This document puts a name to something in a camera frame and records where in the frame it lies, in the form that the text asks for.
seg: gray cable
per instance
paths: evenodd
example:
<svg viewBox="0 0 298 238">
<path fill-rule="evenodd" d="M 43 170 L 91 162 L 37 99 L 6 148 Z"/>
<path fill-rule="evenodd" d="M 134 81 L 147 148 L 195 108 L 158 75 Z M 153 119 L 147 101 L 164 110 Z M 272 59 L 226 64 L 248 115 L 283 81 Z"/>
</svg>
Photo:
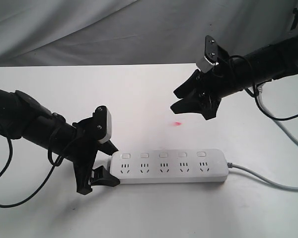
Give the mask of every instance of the gray cable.
<svg viewBox="0 0 298 238">
<path fill-rule="evenodd" d="M 263 110 L 265 110 L 268 114 L 270 114 L 271 116 L 274 117 L 274 115 L 265 107 L 263 100 L 262 100 L 262 92 L 263 92 L 263 84 L 258 86 L 258 96 L 257 96 L 257 100 L 259 105 L 261 106 L 261 108 Z M 272 120 L 287 136 L 290 140 L 292 140 L 292 142 L 298 146 L 298 140 L 287 130 L 287 128 L 278 120 Z"/>
<path fill-rule="evenodd" d="M 248 172 L 256 177 L 258 177 L 259 179 L 265 181 L 266 183 L 270 184 L 271 186 L 273 187 L 276 187 L 276 188 L 279 188 L 279 189 L 282 189 L 282 190 L 287 190 L 287 191 L 295 191 L 295 192 L 298 192 L 298 187 L 291 187 L 291 186 L 285 186 L 285 185 L 282 185 L 282 184 L 279 184 L 279 183 L 276 183 L 276 182 L 273 182 L 271 180 L 269 180 L 268 178 L 265 178 L 264 176 L 261 176 L 259 175 L 258 173 L 254 172 L 253 170 L 250 170 L 248 168 L 245 168 L 243 166 L 240 166 L 240 165 L 235 165 L 233 163 L 227 163 L 227 166 L 231 169 L 231 168 L 236 168 L 236 169 L 239 169 L 239 170 L 243 170 L 245 172 Z"/>
</svg>

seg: socket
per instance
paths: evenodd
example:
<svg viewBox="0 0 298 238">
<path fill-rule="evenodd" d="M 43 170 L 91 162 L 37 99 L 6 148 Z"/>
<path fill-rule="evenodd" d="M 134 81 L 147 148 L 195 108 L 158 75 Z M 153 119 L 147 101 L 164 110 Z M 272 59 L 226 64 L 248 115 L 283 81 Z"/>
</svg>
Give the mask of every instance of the socket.
<svg viewBox="0 0 298 238">
<path fill-rule="evenodd" d="M 124 183 L 223 182 L 228 175 L 218 149 L 117 151 L 110 173 Z"/>
</svg>

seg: white tabletop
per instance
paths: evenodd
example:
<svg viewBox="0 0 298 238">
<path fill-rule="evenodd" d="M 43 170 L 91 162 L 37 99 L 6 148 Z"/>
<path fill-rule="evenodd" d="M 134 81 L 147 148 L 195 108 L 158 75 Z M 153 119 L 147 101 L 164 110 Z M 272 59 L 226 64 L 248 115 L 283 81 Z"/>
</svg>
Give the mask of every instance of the white tabletop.
<svg viewBox="0 0 298 238">
<path fill-rule="evenodd" d="M 298 148 L 240 92 L 224 98 L 216 119 L 174 115 L 173 90 L 193 64 L 0 68 L 0 89 L 28 93 L 68 123 L 106 105 L 113 143 L 132 149 L 221 149 L 229 162 L 298 186 Z M 298 113 L 298 76 L 264 87 L 276 116 Z M 175 121 L 181 126 L 173 126 Z M 298 138 L 298 119 L 285 123 Z M 47 151 L 13 141 L 14 157 L 0 180 L 0 203 L 18 202 L 50 169 Z M 0 137 L 0 170 L 8 155 Z M 97 162 L 108 156 L 99 154 Z M 26 204 L 0 208 L 0 238 L 298 238 L 298 193 L 264 185 L 239 171 L 222 185 L 148 184 L 75 192 L 72 163 L 64 161 Z"/>
</svg>

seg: red laser dot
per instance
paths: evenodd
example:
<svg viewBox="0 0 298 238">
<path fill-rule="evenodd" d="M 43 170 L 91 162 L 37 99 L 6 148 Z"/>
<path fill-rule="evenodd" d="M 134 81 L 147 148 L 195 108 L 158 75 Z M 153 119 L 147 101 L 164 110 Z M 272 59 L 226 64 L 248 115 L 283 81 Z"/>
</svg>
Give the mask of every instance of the red laser dot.
<svg viewBox="0 0 298 238">
<path fill-rule="evenodd" d="M 173 125 L 174 125 L 174 126 L 179 126 L 179 125 L 182 125 L 182 123 L 176 121 L 176 122 L 173 123 Z"/>
</svg>

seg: white switch button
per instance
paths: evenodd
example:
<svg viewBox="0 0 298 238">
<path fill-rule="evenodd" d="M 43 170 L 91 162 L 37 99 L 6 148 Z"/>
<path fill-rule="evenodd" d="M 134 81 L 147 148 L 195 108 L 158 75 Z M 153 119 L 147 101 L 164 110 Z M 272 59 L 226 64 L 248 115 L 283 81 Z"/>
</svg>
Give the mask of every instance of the white switch button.
<svg viewBox="0 0 298 238">
<path fill-rule="evenodd" d="M 179 152 L 178 157 L 187 157 L 187 153 L 185 152 Z"/>
<path fill-rule="evenodd" d="M 140 155 L 141 158 L 149 158 L 149 154 L 148 153 L 142 153 Z"/>
<path fill-rule="evenodd" d="M 129 159 L 130 158 L 130 154 L 122 154 L 121 155 L 122 159 Z"/>
<path fill-rule="evenodd" d="M 203 152 L 203 151 L 199 151 L 198 153 L 197 153 L 197 156 L 199 156 L 199 157 L 205 157 L 207 154 L 205 153 L 205 152 Z"/>
<path fill-rule="evenodd" d="M 160 153 L 160 158 L 167 158 L 168 154 L 167 153 Z"/>
</svg>

